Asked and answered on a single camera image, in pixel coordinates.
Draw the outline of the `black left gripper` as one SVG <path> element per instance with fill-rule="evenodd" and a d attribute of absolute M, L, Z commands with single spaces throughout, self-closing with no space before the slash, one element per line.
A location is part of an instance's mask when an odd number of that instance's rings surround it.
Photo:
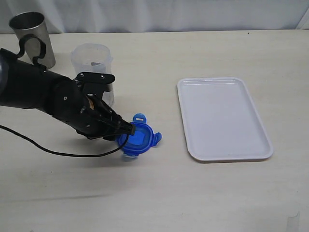
<path fill-rule="evenodd" d="M 88 97 L 68 77 L 49 75 L 49 114 L 92 140 L 134 135 L 135 125 L 122 119 L 107 103 Z"/>

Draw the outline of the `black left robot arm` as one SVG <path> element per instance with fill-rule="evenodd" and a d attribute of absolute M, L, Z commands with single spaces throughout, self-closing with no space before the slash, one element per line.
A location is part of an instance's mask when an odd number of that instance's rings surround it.
<path fill-rule="evenodd" d="M 118 135 L 135 132 L 133 124 L 102 100 L 114 81 L 112 74 L 94 72 L 70 79 L 20 61 L 6 49 L 0 51 L 0 104 L 40 110 L 88 139 L 112 141 Z"/>

